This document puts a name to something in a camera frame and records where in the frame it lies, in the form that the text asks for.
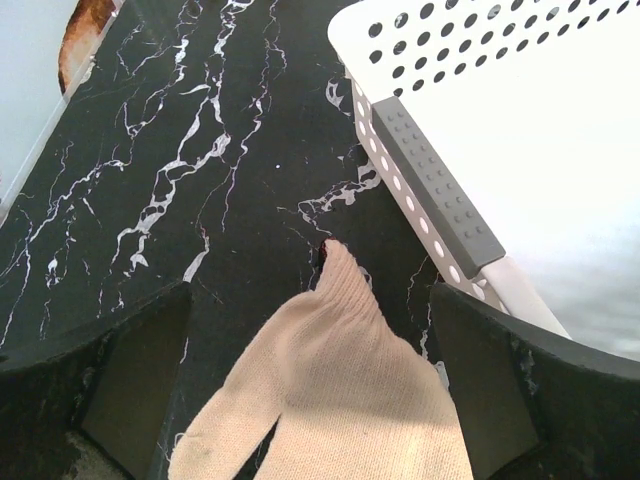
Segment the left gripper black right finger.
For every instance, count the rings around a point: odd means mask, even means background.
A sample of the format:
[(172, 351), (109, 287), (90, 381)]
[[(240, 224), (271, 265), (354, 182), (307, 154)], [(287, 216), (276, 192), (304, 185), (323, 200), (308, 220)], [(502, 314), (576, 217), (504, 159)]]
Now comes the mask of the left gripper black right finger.
[(638, 362), (447, 284), (430, 306), (475, 478), (638, 478)]

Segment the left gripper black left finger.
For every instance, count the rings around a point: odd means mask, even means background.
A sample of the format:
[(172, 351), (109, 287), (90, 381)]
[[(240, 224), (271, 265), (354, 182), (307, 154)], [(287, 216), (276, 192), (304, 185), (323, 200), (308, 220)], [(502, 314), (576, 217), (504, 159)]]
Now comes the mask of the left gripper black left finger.
[(1, 355), (4, 479), (144, 479), (187, 340), (186, 282)]

